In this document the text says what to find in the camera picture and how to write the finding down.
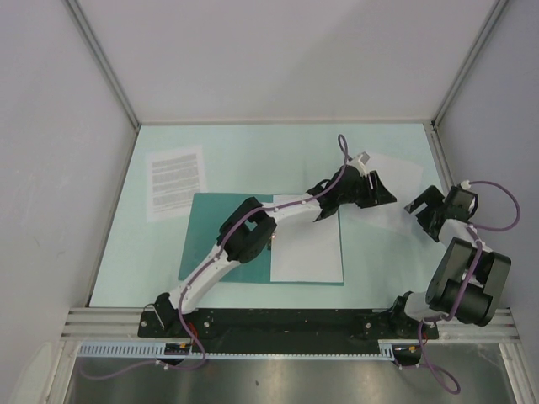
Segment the teal folder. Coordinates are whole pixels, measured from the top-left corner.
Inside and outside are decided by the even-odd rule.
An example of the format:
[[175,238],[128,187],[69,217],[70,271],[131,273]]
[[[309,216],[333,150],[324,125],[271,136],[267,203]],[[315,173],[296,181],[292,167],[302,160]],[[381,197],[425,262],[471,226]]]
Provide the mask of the teal folder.
[[[247,194],[196,194],[191,206],[179,280],[185,280],[208,256],[216,243],[219,228],[248,197]],[[269,284],[271,251],[265,248],[253,261],[240,265],[221,280],[232,283]]]

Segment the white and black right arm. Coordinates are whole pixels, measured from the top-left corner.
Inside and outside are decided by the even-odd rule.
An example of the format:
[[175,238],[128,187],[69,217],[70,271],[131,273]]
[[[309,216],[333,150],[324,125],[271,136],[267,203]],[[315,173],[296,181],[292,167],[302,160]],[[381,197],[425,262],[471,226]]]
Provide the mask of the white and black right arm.
[[472,222],[479,206],[479,195],[472,191],[476,184],[463,181],[447,194],[430,186],[404,207],[446,252],[425,292],[409,291],[394,301],[388,326],[395,336],[409,337],[420,323],[456,319],[484,327],[492,320],[511,259],[478,235],[481,226]]

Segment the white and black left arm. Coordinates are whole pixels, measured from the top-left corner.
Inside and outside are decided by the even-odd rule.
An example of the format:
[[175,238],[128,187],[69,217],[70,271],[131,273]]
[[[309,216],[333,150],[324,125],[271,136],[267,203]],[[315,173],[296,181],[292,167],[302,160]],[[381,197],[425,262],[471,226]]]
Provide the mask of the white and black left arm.
[[331,179],[290,201],[262,203],[249,197],[222,223],[216,242],[195,270],[175,289],[157,297],[150,318],[156,321],[159,332],[179,335],[186,326],[185,315],[195,311],[201,298],[226,274],[256,259],[279,224],[325,220],[341,205],[366,209],[396,201],[377,171],[367,172],[348,163]]

